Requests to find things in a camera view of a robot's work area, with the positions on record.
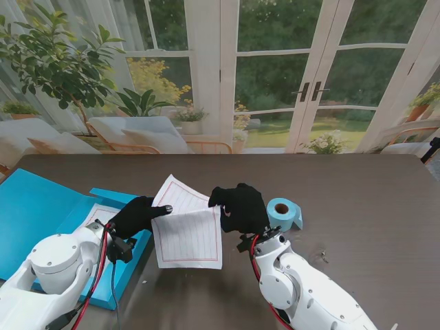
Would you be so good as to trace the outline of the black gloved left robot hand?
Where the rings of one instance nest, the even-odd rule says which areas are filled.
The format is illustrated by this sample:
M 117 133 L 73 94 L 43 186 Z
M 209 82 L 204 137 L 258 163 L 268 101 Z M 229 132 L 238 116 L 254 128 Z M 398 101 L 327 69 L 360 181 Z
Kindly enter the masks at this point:
M 143 230 L 153 232 L 152 220 L 169 215 L 173 211 L 170 205 L 153 206 L 153 200 L 154 198 L 146 196 L 132 199 L 109 221 L 114 234 L 125 240 Z

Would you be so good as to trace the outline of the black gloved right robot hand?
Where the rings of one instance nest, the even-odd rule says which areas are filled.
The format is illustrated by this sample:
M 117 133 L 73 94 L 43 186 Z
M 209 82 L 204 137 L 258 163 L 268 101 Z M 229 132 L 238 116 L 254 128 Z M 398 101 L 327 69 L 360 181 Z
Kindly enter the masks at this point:
M 270 226 L 262 194 L 244 183 L 236 188 L 213 189 L 209 207 L 220 206 L 221 229 L 241 234 L 262 234 Z

